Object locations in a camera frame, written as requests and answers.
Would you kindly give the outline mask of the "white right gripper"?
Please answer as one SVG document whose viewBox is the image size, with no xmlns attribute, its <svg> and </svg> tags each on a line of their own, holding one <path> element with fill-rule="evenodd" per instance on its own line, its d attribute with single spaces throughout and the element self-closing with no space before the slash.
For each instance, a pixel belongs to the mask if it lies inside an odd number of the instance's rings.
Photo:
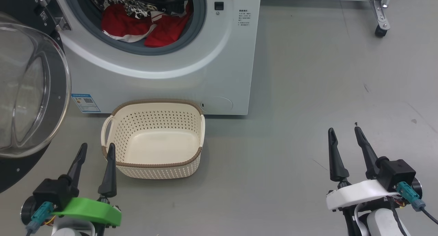
<svg viewBox="0 0 438 236">
<path fill-rule="evenodd" d="M 329 143 L 330 180 L 338 183 L 338 189 L 329 192 L 326 196 L 328 209 L 342 210 L 360 204 L 363 206 L 359 209 L 360 212 L 374 211 L 380 208 L 390 209 L 388 197 L 401 198 L 399 193 L 388 192 L 375 180 L 379 172 L 379 168 L 375 164 L 378 158 L 360 127 L 355 126 L 355 136 L 357 144 L 363 153 L 363 159 L 366 164 L 365 175 L 368 180 L 356 184 L 351 184 L 347 180 L 349 172 L 344 167 L 338 151 L 338 139 L 334 128 L 328 129 L 327 136 Z"/>
</svg>

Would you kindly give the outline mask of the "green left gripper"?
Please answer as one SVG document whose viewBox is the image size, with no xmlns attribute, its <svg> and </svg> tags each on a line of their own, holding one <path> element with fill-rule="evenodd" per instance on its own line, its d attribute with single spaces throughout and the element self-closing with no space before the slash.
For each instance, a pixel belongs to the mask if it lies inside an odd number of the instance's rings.
<svg viewBox="0 0 438 236">
<path fill-rule="evenodd" d="M 73 160 L 67 175 L 71 178 L 70 191 L 79 192 L 78 183 L 81 168 L 86 161 L 88 144 L 83 143 Z M 100 197 L 112 198 L 117 194 L 116 184 L 116 148 L 114 143 L 108 147 L 106 155 L 107 166 L 102 184 L 98 188 Z M 71 226 L 77 228 L 91 228 L 92 226 L 119 227 L 122 213 L 118 207 L 89 198 L 72 198 L 62 210 L 53 211 L 55 226 Z"/>
</svg>

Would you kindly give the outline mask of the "black glass washing machine door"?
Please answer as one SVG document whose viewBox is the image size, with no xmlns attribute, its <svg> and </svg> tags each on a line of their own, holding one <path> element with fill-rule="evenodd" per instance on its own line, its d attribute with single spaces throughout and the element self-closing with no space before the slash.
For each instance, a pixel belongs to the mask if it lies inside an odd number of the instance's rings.
<svg viewBox="0 0 438 236">
<path fill-rule="evenodd" d="M 72 89 L 58 0 L 0 0 L 0 193 L 44 155 Z"/>
</svg>

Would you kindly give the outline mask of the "red basketball jersey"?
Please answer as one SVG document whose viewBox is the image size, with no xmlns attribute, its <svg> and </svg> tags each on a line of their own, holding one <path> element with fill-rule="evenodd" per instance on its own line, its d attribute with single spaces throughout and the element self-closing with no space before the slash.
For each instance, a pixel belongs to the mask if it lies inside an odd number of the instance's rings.
<svg viewBox="0 0 438 236">
<path fill-rule="evenodd" d="M 103 11 L 102 32 L 129 44 L 143 40 L 146 47 L 165 47 L 176 42 L 193 13 L 193 3 L 184 3 L 183 13 L 167 14 L 151 11 L 148 16 L 135 18 L 129 16 L 121 4 L 110 5 Z"/>
</svg>

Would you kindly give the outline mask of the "cream perforated laundry basket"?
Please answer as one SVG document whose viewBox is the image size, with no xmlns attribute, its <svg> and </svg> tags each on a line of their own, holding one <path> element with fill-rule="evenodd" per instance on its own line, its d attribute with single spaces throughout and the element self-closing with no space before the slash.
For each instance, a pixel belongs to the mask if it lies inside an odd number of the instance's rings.
<svg viewBox="0 0 438 236">
<path fill-rule="evenodd" d="M 177 179 L 194 174 L 201 161 L 205 117 L 187 100 L 137 100 L 119 105 L 101 129 L 101 148 L 115 146 L 116 167 L 139 179 Z"/>
</svg>

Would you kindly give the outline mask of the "white washing machine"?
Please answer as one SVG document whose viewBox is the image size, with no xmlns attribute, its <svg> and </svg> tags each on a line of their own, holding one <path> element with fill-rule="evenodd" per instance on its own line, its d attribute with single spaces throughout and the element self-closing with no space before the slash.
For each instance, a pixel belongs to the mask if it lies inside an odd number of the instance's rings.
<svg viewBox="0 0 438 236">
<path fill-rule="evenodd" d="M 78 24 L 58 0 L 69 25 Z M 91 34 L 62 30 L 72 94 L 90 94 L 100 114 L 134 100 L 188 100 L 205 114 L 246 115 L 261 0 L 206 0 L 200 33 L 164 55 L 137 55 L 110 47 Z"/>
</svg>

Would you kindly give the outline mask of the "grey rubber door gasket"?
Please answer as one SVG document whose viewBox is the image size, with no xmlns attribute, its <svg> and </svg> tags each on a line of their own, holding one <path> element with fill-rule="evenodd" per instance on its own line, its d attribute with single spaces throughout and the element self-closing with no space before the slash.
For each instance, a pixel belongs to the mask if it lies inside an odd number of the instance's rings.
<svg viewBox="0 0 438 236">
<path fill-rule="evenodd" d="M 65 1 L 67 3 L 67 8 L 70 9 L 78 21 L 78 24 L 74 24 L 70 21 L 70 25 L 72 30 L 78 33 L 79 37 L 85 37 L 86 34 L 91 34 L 108 45 L 108 47 L 104 49 L 105 51 L 108 51 L 110 47 L 113 47 L 117 50 L 137 55 L 164 55 L 186 47 L 195 40 L 200 33 L 206 18 L 206 0 L 190 0 L 193 3 L 193 13 L 180 38 L 168 46 L 150 48 L 143 44 L 143 40 L 129 44 L 123 41 L 117 41 L 105 35 L 101 30 L 101 20 L 104 10 L 100 11 L 91 0 Z"/>
</svg>

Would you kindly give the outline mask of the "blue white energy label sticker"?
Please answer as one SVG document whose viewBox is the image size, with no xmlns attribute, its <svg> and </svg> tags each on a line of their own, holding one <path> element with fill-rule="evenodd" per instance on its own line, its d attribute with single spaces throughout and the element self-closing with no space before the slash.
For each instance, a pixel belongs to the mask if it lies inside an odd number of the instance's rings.
<svg viewBox="0 0 438 236">
<path fill-rule="evenodd" d="M 100 114 L 101 111 L 90 94 L 71 94 L 72 99 L 85 114 Z"/>
</svg>

